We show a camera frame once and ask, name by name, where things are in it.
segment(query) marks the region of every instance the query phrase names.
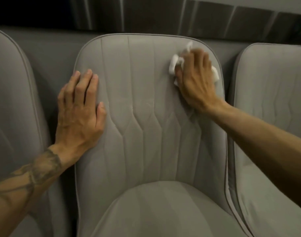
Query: white cloth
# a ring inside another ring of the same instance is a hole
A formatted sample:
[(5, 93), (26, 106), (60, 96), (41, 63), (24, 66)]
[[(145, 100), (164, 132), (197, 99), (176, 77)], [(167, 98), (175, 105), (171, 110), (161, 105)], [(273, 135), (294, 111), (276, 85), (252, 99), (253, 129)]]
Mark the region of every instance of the white cloth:
[[(192, 46), (193, 46), (193, 42), (190, 41), (185, 47), (186, 51), (190, 52)], [(184, 58), (178, 56), (177, 54), (173, 55), (170, 61), (169, 74), (175, 76), (174, 69), (176, 65), (181, 65), (181, 69), (183, 69), (183, 64), (184, 64)], [(213, 81), (217, 82), (220, 78), (218, 76), (217, 69), (214, 66), (212, 66), (212, 72), (213, 72)]]

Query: bare forearm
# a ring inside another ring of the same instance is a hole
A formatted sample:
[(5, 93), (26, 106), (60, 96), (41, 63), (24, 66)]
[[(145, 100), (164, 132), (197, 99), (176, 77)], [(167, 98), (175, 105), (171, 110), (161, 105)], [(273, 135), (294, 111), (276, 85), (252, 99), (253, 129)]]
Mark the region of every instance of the bare forearm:
[(0, 182), (0, 237), (11, 234), (30, 206), (65, 170), (56, 152), (47, 149)]
[(225, 102), (208, 115), (261, 171), (301, 207), (301, 139)]

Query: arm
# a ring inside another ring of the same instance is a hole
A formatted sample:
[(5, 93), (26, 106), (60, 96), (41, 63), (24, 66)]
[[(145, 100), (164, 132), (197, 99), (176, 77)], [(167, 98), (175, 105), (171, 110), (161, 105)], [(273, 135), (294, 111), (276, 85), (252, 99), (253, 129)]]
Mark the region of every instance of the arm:
[(214, 90), (211, 61), (196, 49), (176, 67), (187, 102), (222, 127), (286, 196), (301, 207), (301, 139), (220, 100)]
[(42, 193), (102, 135), (106, 112), (102, 102), (96, 110), (98, 76), (89, 70), (79, 79), (75, 72), (58, 95), (55, 144), (0, 182), (0, 237), (9, 236)]

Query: gray chair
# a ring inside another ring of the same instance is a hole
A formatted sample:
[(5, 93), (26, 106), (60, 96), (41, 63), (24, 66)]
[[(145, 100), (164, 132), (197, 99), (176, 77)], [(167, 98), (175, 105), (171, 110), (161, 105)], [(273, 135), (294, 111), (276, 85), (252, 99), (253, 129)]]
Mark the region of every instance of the gray chair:
[(227, 203), (227, 136), (184, 102), (168, 66), (192, 40), (112, 34), (89, 41), (75, 70), (99, 75), (108, 116), (96, 147), (75, 166), (78, 237), (246, 236)]
[[(0, 31), (0, 180), (31, 162), (50, 145), (30, 63)], [(56, 181), (12, 233), (12, 237), (69, 237), (60, 182)]]
[[(301, 138), (301, 46), (261, 44), (237, 58), (229, 101)], [(229, 199), (255, 237), (300, 237), (301, 208), (280, 192), (232, 141)]]

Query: person's right arm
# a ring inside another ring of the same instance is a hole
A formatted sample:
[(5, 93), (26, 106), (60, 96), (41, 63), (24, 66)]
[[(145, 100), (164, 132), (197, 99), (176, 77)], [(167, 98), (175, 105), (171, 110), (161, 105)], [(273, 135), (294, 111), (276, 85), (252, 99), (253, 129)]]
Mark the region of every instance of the person's right arm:
[(239, 145), (280, 191), (301, 207), (301, 139), (232, 107), (216, 96), (211, 61), (203, 50), (184, 55), (176, 67), (188, 104), (208, 115)]

